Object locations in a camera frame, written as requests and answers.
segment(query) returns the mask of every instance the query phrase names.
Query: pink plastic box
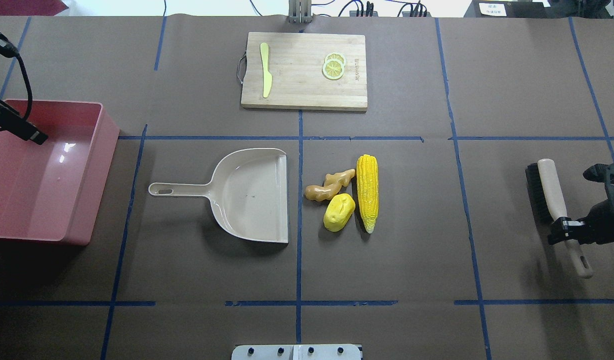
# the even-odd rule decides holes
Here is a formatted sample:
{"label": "pink plastic box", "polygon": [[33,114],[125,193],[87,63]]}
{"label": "pink plastic box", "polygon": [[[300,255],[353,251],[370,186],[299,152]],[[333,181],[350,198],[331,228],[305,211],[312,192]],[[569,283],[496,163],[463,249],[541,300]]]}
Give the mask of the pink plastic box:
{"label": "pink plastic box", "polygon": [[85,246],[120,130],[97,102],[35,100],[29,121],[44,144],[0,132],[0,240]]}

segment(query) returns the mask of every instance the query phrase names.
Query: knife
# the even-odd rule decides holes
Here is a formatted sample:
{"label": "knife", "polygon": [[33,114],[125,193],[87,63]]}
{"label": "knife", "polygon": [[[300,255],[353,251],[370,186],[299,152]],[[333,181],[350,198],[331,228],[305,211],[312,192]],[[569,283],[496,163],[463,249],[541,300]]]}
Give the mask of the knife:
{"label": "knife", "polygon": [[269,72],[269,44],[266,42],[260,43],[260,57],[263,60],[263,98],[267,98],[271,91],[272,77]]}

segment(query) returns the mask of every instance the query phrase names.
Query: maroon cloth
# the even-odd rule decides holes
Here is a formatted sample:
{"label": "maroon cloth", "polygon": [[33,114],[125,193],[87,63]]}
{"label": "maroon cloth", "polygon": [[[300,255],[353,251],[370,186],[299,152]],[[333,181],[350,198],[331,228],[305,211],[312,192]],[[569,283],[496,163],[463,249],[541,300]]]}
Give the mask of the maroon cloth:
{"label": "maroon cloth", "polygon": [[55,16],[67,9],[60,0],[0,0],[0,15]]}

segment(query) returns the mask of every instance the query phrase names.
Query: cutting board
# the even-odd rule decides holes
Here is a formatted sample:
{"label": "cutting board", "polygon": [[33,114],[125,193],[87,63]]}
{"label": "cutting board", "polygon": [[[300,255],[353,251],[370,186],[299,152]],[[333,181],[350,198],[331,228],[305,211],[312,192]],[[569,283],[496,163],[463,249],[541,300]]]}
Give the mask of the cutting board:
{"label": "cutting board", "polygon": [[[263,97],[261,43],[269,45],[273,80]],[[345,74],[323,75],[330,53],[345,56]],[[367,55],[364,35],[250,32],[247,70],[242,84],[243,108],[367,111]]]}

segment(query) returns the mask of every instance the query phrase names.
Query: lime slice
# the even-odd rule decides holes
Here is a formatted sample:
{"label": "lime slice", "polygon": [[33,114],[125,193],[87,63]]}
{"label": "lime slice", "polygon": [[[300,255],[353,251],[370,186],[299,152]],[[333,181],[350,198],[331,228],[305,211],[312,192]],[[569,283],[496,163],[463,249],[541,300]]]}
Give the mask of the lime slice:
{"label": "lime slice", "polygon": [[340,52],[330,52],[329,54],[327,54],[325,56],[325,63],[329,59],[340,60],[340,62],[343,63],[343,66],[345,66],[345,64],[347,63],[347,59],[345,59],[345,55],[341,54]]}
{"label": "lime slice", "polygon": [[345,65],[339,59],[328,59],[322,66],[322,74],[329,80],[338,80],[345,74]]}

